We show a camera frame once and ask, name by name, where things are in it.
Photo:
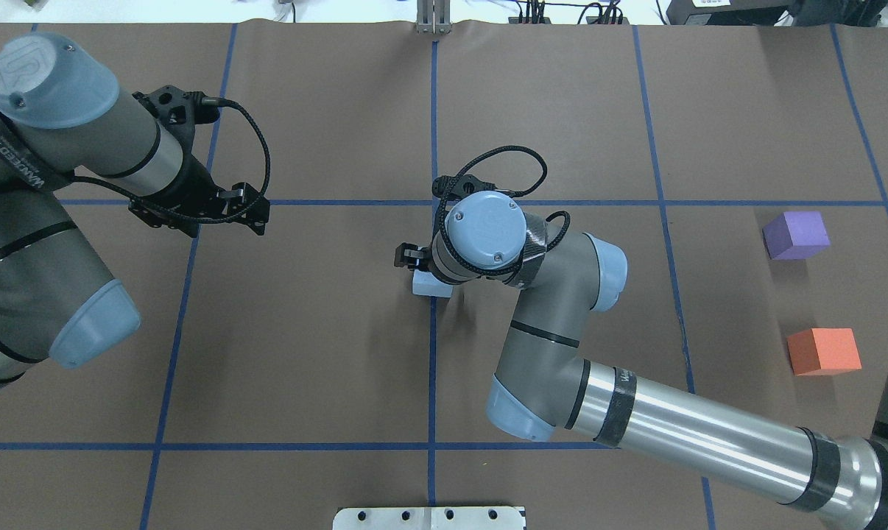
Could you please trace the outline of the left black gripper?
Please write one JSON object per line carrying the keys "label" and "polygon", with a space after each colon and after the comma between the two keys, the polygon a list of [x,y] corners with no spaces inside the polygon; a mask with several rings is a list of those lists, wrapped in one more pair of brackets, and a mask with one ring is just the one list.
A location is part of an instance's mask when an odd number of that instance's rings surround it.
{"label": "left black gripper", "polygon": [[[183,155],[181,169],[169,187],[145,196],[144,200],[188,217],[215,220],[223,215],[225,222],[245,225],[258,236],[265,235],[269,221],[270,203],[259,190],[242,182],[233,185],[231,190],[223,191],[215,185],[204,164],[191,153]],[[135,200],[129,202],[129,211],[144,224],[152,227],[166,225],[188,237],[198,237],[197,222],[164,216]]]}

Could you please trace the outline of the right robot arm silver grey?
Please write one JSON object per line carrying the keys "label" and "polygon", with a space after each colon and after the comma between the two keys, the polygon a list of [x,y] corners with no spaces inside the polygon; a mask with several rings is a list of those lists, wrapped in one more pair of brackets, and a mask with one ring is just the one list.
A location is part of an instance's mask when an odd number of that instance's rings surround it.
{"label": "right robot arm silver grey", "polygon": [[868,437],[781,425],[581,358],[590,312],[618,302],[628,261],[613,244],[524,211],[511,191],[435,191],[430,244],[395,265],[458,286],[519,290],[487,401],[502,431],[547,442],[558,428],[635,451],[810,513],[832,529],[888,529],[888,376]]}

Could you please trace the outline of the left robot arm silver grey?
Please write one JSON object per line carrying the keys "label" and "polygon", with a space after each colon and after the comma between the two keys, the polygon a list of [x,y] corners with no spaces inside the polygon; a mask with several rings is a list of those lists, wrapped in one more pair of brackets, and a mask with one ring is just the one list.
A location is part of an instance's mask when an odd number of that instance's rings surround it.
{"label": "left robot arm silver grey", "polygon": [[196,237],[203,225],[263,235],[265,192],[217,185],[195,157],[198,125],[241,104],[175,86],[128,93],[107,66],[53,32],[0,51],[0,389],[46,359],[77,368],[141,324],[56,191],[87,183],[127,198],[144,224]]}

